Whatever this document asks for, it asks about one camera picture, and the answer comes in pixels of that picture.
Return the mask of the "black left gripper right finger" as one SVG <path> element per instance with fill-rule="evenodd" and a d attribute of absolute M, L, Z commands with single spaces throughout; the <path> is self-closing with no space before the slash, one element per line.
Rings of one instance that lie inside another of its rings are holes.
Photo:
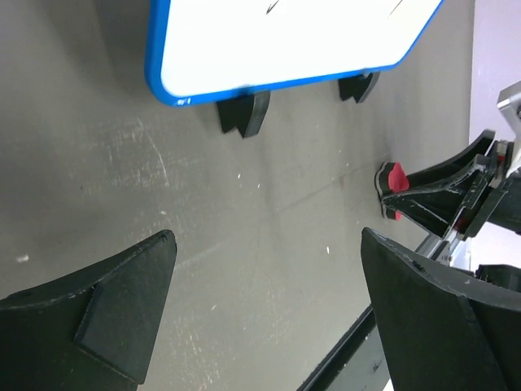
<path fill-rule="evenodd" d="M 518 390 L 520 294 L 366 228 L 361 261 L 396 390 Z"/>

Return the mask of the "red heart shaped eraser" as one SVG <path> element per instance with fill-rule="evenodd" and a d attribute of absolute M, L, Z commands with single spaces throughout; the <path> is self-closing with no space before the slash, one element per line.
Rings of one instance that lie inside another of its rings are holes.
<path fill-rule="evenodd" d="M 401 214 L 389 209 L 383 202 L 383 197 L 409 189 L 409 179 L 398 162 L 382 163 L 374 176 L 374 186 L 384 218 L 399 221 Z"/>

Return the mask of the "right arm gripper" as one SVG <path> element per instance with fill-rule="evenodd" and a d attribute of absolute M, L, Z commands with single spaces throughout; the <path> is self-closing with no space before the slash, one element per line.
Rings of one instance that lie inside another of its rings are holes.
<path fill-rule="evenodd" d="M 486 154 L 495 138 L 494 131 L 484 130 L 456 156 L 408 175 L 409 189 L 384 196 L 384 204 L 437 237 L 445 237 L 454 229 L 460 237 L 475 237 L 486 222 L 518 235 L 519 82 L 500 92 L 497 108 L 513 131 L 514 140 L 501 140 L 493 148 L 493 154 L 497 155 L 497 171 L 489 183 L 488 163 L 472 162 L 475 156 Z"/>

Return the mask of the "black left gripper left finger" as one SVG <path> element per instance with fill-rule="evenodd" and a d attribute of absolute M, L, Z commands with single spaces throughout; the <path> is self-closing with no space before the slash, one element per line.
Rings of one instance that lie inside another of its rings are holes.
<path fill-rule="evenodd" d="M 177 243 L 159 231 L 1 301 L 3 390 L 135 390 L 145 382 Z"/>

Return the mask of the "blue framed whiteboard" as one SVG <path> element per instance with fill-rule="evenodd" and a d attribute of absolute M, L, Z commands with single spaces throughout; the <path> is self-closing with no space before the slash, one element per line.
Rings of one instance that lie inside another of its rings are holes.
<path fill-rule="evenodd" d="M 144 74 L 169 106 L 396 67 L 438 0 L 172 0 L 150 5 Z"/>

